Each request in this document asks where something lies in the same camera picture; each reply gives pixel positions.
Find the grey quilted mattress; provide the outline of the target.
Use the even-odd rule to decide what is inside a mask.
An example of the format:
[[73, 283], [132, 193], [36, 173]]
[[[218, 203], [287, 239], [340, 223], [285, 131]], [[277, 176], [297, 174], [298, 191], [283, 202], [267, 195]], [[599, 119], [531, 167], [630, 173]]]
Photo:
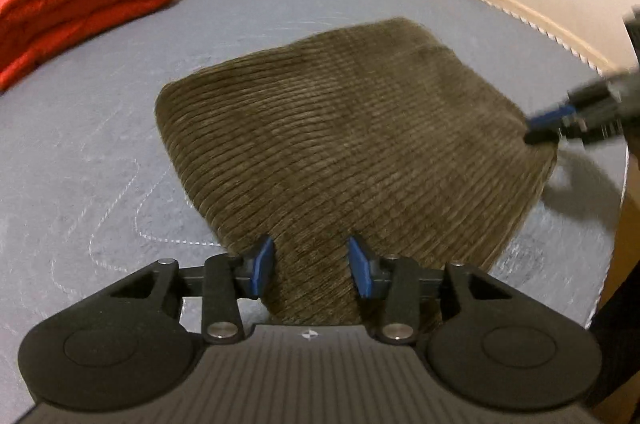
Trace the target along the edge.
[[155, 124], [195, 70], [338, 27], [405, 17], [527, 112], [597, 60], [496, 0], [177, 0], [52, 59], [1, 97], [1, 418], [32, 404], [17, 349], [38, 322], [162, 257], [217, 252]]

